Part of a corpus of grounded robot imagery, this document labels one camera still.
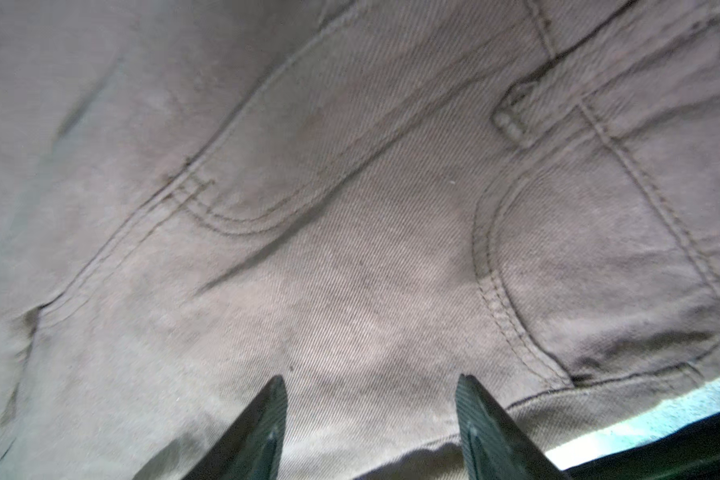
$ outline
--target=garment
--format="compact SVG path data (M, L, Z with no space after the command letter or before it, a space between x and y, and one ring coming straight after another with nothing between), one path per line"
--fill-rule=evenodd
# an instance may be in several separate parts
M280 478L463 478L462 372L542 448L720 376L720 1L145 10L0 242L0 478L275 374Z

